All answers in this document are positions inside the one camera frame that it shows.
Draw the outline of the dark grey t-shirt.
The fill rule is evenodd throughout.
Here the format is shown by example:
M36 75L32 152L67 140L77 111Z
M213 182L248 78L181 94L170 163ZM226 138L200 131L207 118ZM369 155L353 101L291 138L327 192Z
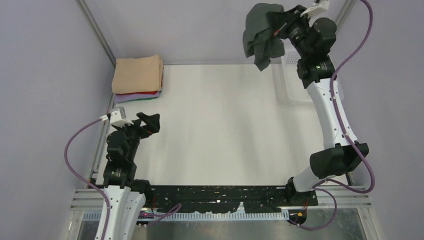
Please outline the dark grey t-shirt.
M280 4L257 3L248 12L245 18L245 30L242 34L243 51L246 58L254 57L254 64L263 71L270 64L271 59L280 58L285 54L284 43L274 36L267 13L283 13L284 7Z

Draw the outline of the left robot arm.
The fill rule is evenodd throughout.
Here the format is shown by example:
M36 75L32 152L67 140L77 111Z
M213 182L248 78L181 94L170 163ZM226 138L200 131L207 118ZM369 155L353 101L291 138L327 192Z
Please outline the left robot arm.
M136 179L135 156L142 139L160 131L160 114L137 113L129 120L117 107L106 115L115 131L106 138L106 166L103 171L104 199L97 240L129 240L146 199L152 196L148 180Z

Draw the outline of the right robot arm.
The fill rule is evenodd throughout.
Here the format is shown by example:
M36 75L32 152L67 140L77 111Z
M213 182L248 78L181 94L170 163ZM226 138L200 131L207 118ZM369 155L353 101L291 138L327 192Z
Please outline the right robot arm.
M298 5L284 12L268 12L273 36L288 39L298 52L297 74L309 94L319 119L323 150L311 154L309 167L291 177L285 196L291 204L305 204L313 188L336 176L352 172L369 153L349 126L329 53L337 37L337 25L326 17L309 24L310 9Z

